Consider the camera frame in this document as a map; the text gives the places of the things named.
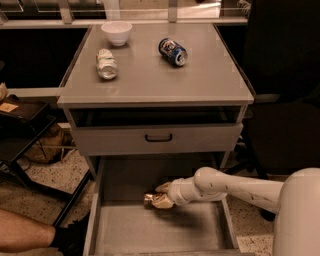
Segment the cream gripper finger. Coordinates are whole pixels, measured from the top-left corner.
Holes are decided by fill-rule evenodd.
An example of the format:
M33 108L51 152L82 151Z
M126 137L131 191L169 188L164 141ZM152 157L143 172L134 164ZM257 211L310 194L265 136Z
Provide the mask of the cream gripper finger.
M167 193L169 191L169 187L170 187L171 183L170 182L166 182L162 185L159 185L158 187L155 188L155 191L157 193Z
M154 198L153 205L158 209L170 209L174 206L174 203L166 194L158 194Z

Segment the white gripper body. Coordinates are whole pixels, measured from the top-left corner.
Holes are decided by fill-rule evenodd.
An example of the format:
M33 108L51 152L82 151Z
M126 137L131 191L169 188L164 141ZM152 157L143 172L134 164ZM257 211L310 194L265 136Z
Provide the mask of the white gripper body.
M179 178L171 182L168 189L169 199L176 205L186 205L197 199L197 187L194 178Z

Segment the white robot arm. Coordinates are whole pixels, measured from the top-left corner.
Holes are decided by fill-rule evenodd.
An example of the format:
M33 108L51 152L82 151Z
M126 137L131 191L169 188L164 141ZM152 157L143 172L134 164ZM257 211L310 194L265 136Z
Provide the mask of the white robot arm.
M153 205L168 209L231 195L276 215L273 256L320 256L320 169L305 168L285 181L228 175L210 167L156 188Z

